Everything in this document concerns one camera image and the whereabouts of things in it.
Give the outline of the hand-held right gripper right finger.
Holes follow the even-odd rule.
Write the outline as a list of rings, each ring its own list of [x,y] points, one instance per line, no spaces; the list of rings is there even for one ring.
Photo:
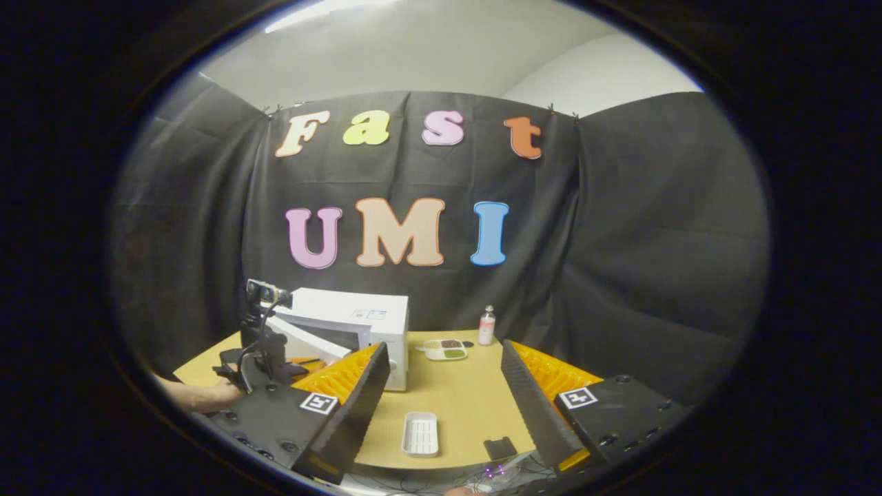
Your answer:
[[[561,476],[630,459],[689,411],[633,376],[602,379],[510,340],[501,370],[537,454]]]

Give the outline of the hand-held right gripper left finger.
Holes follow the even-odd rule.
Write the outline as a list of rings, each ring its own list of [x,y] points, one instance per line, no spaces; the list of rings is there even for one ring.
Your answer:
[[[339,484],[361,449],[390,375],[387,343],[357,351],[305,379],[252,383],[212,429],[305,477]]]

